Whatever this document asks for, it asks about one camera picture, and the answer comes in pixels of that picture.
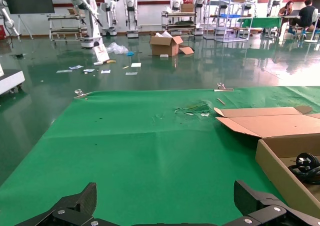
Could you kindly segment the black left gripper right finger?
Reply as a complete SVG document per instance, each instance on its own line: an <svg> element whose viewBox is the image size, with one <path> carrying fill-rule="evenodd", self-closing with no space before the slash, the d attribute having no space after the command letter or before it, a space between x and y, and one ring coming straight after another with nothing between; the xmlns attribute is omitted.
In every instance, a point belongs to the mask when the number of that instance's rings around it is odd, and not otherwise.
<svg viewBox="0 0 320 226"><path fill-rule="evenodd" d="M320 220L290 208L275 195L250 188L244 181L234 182L233 199L242 217L226 225L319 225Z"/></svg>

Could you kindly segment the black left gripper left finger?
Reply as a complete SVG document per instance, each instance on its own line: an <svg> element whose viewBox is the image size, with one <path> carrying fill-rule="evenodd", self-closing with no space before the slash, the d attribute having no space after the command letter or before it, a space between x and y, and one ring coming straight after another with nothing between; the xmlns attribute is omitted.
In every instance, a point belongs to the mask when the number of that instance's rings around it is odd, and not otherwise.
<svg viewBox="0 0 320 226"><path fill-rule="evenodd" d="M94 217L96 185L90 182L80 193L62 197L49 210L18 225L110 225L110 222Z"/></svg>

